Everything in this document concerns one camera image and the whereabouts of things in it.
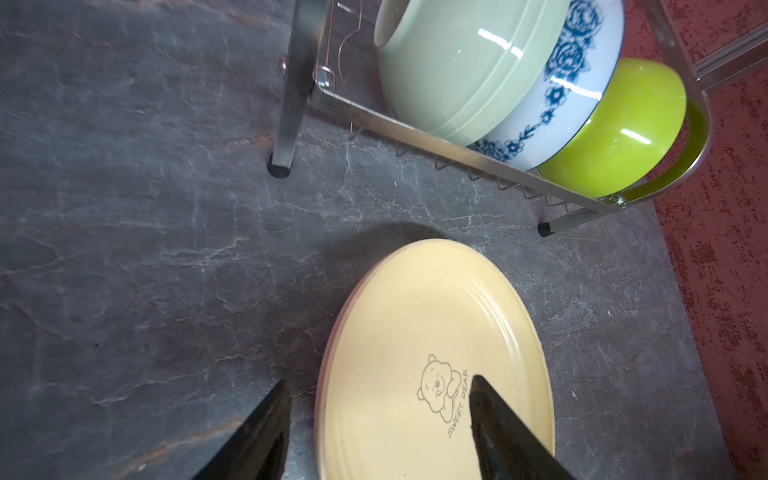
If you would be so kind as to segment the yellow bear plate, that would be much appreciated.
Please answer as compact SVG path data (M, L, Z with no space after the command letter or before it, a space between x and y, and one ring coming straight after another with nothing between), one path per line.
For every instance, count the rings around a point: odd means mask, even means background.
M321 478L478 478L475 375L554 448L541 342L490 260L462 243L427 239L386 256L363 280L336 337L315 429Z

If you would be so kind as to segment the steel two-tier dish rack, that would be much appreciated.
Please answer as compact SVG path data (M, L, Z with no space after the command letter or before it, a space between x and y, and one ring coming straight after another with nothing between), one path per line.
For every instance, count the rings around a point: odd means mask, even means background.
M295 4L288 52L280 59L280 69L285 77L284 93L267 170L275 178L285 178L290 174L305 109L312 106L348 122L352 136L368 130L393 141L397 155L403 155L408 150L420 150L433 156L438 169L455 162L466 168L472 180L490 177L496 179L502 190L519 187L528 198L550 196L557 205L575 205L575 210L540 223L538 233L542 237L654 199L680 185L703 164L714 139L713 115L707 94L752 69L766 65L767 26L761 24L703 59L691 62L662 3L646 1L643 8L665 63L681 76L685 85L689 126L685 148L679 158L649 181L605 199L590 199L535 174L516 170L468 148L429 135L334 93L333 86L341 81L342 74L318 60L321 47L331 44L336 9L332 1L298 1Z

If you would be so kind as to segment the pink bear plate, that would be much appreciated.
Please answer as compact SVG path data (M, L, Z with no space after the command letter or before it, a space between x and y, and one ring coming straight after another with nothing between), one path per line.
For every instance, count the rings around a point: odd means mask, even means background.
M327 377L328 377L328 370L330 368L330 364L332 362L332 356L334 352L334 344L336 342L336 337L338 336L338 333L342 329L342 325L344 323L344 316L346 315L346 311L349 307L349 305L352 303L354 297L357 295L360 287L363 285L364 280L361 279L357 285L354 287L354 289L351 291L350 295L345 300L341 310L339 311L335 322L333 324L333 327L330 331L330 335L325 347L325 351L322 358L321 367L319 370L318 375L318 382L317 382L317 389L316 389L316 398L315 398L315 406L314 406L314 426L315 429L319 428L319 425L321 423L321 416L322 416L322 409L323 409L323 398L324 393L326 390L326 383L327 383Z

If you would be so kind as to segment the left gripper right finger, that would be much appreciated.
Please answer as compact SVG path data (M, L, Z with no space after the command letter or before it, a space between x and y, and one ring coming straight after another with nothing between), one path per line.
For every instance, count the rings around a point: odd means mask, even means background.
M483 479L574 479L481 375L472 378L469 404Z

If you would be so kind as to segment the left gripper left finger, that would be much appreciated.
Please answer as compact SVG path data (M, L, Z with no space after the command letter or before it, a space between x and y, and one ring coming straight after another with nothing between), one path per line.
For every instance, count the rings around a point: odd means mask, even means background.
M194 480L281 479L290 436L291 389L280 380Z

